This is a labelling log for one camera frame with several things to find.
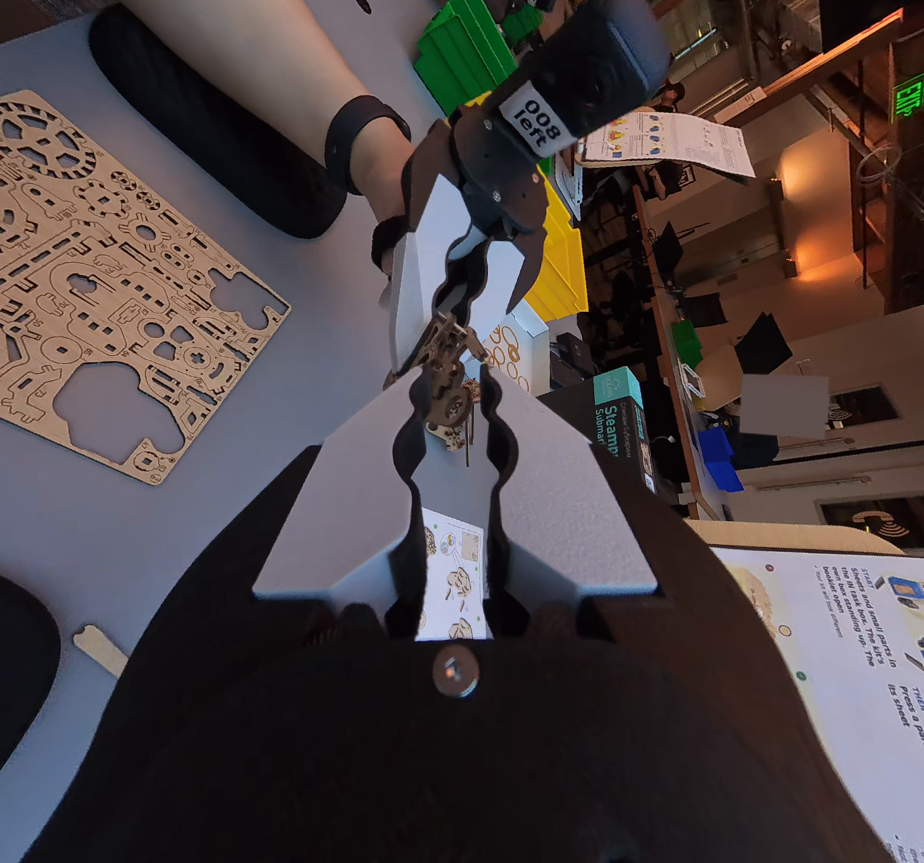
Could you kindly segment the wooden puzzle sheet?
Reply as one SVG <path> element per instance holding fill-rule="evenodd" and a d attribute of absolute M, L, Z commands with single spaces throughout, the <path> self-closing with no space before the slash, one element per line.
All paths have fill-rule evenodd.
<path fill-rule="evenodd" d="M 260 321 L 217 304 L 215 277 L 265 289 L 199 227 L 36 92 L 1 98 L 1 414 L 17 427 L 158 486 L 290 312 Z M 131 369 L 179 429 L 126 461 L 79 448 L 54 402 L 84 365 Z"/>

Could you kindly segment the white cardboard tray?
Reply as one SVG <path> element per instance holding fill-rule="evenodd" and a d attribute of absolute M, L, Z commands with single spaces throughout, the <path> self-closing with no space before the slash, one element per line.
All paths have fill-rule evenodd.
<path fill-rule="evenodd" d="M 536 397 L 546 395 L 551 389 L 547 323 L 523 300 L 499 324 L 511 325 L 519 339 L 522 361 L 517 365 L 520 376 L 516 384 Z"/>

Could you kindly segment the person's left hand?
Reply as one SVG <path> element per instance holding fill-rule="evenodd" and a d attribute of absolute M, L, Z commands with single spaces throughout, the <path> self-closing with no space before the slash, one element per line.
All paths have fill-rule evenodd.
<path fill-rule="evenodd" d="M 394 273 L 396 246 L 409 230 L 403 178 L 413 153 L 412 142 L 398 125 L 380 117 L 360 131 L 351 154 L 353 183 L 368 200 L 377 222 L 373 254 L 389 279 Z"/>

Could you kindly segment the green plastic bin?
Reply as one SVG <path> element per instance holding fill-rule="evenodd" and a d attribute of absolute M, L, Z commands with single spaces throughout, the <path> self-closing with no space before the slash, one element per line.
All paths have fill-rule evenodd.
<path fill-rule="evenodd" d="M 527 3 L 507 14 L 499 24 L 507 46 L 513 50 L 528 36 L 538 31 L 544 15 L 542 10 Z"/>
<path fill-rule="evenodd" d="M 445 116 L 494 90 L 516 71 L 484 0 L 449 0 L 418 40 L 413 66 Z"/>

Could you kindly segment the black wrist rest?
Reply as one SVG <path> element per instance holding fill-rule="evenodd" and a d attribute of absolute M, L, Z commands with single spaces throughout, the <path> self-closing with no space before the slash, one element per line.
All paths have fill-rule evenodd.
<path fill-rule="evenodd" d="M 42 709 L 61 654 L 58 627 L 31 593 L 1 578 L 1 765 Z"/>
<path fill-rule="evenodd" d="M 156 130 L 283 233 L 322 236 L 347 193 L 297 145 L 201 77 L 123 5 L 99 13 L 90 53 Z"/>

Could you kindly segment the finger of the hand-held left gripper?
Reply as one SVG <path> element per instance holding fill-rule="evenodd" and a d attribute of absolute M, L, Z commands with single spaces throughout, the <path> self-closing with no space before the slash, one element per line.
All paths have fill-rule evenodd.
<path fill-rule="evenodd" d="M 471 227 L 461 191 L 438 174 L 416 229 L 395 251 L 389 318 L 392 372 L 403 373 L 415 358 L 433 319 L 434 298 L 447 277 L 447 256 Z"/>
<path fill-rule="evenodd" d="M 470 325 L 472 306 L 484 291 L 488 278 L 488 247 L 491 238 L 477 226 L 449 245 L 438 257 L 435 291 L 435 326 L 452 318 L 460 327 Z"/>

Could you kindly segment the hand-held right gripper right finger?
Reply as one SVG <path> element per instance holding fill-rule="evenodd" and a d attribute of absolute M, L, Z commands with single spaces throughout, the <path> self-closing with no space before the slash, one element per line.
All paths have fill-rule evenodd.
<path fill-rule="evenodd" d="M 522 635 L 549 603 L 655 593 L 655 578 L 605 476 L 614 457 L 503 372 L 480 369 L 480 411 L 496 469 L 486 614 L 494 638 Z"/>

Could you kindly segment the person's left forearm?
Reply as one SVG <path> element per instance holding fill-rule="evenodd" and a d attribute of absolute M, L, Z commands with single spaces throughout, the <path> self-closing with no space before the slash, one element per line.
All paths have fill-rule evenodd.
<path fill-rule="evenodd" d="M 366 89 L 304 0 L 117 0 L 220 91 L 316 160 Z"/>

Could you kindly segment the pile of tan rubber bands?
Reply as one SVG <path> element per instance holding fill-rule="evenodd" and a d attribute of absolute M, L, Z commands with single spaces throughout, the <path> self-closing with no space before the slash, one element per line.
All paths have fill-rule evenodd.
<path fill-rule="evenodd" d="M 488 364 L 517 383 L 520 379 L 517 365 L 522 357 L 518 336 L 511 325 L 498 325 L 483 345 L 488 353 Z"/>

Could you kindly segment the dark model kit box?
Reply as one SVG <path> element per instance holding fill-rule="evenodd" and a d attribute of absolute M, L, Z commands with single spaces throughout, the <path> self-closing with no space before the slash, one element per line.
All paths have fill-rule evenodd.
<path fill-rule="evenodd" d="M 629 368 L 595 375 L 541 395 L 539 400 L 627 464 L 651 492 L 657 492 L 641 384 Z"/>

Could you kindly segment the wooden gear assembly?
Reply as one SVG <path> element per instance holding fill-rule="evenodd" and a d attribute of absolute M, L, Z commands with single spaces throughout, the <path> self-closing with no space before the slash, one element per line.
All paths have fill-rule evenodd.
<path fill-rule="evenodd" d="M 467 352 L 477 361 L 487 360 L 487 352 L 471 327 L 461 325 L 453 313 L 436 311 L 409 366 L 431 371 L 432 404 L 426 429 L 442 439 L 449 451 L 465 450 L 469 466 L 475 428 L 473 408 L 480 399 L 480 389 L 467 376 L 461 360 Z"/>

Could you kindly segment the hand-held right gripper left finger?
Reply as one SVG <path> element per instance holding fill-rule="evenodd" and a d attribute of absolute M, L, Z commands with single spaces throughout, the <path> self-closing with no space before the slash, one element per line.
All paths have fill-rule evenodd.
<path fill-rule="evenodd" d="M 393 638 L 415 638 L 427 550 L 413 475 L 426 454 L 428 371 L 400 377 L 332 433 L 252 591 L 264 601 L 314 600 L 339 615 L 370 606 Z"/>

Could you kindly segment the paper sign on stand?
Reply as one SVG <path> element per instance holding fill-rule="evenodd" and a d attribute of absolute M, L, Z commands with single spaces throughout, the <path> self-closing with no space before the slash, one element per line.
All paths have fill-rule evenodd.
<path fill-rule="evenodd" d="M 625 114 L 580 141 L 576 159 L 588 167 L 672 161 L 735 180 L 755 177 L 740 129 L 682 114 Z"/>

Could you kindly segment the printed instruction sheet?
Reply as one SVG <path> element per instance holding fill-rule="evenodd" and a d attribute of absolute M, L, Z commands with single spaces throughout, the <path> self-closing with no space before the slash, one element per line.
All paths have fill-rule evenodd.
<path fill-rule="evenodd" d="M 896 861 L 923 859 L 923 563 L 718 546 L 827 755 Z"/>

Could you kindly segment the blue plastic bin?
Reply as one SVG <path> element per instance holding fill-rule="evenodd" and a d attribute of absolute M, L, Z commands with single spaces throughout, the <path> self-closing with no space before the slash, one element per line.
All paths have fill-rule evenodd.
<path fill-rule="evenodd" d="M 715 485 L 725 492 L 741 492 L 744 486 L 731 462 L 733 449 L 720 426 L 698 433 L 699 450 Z"/>

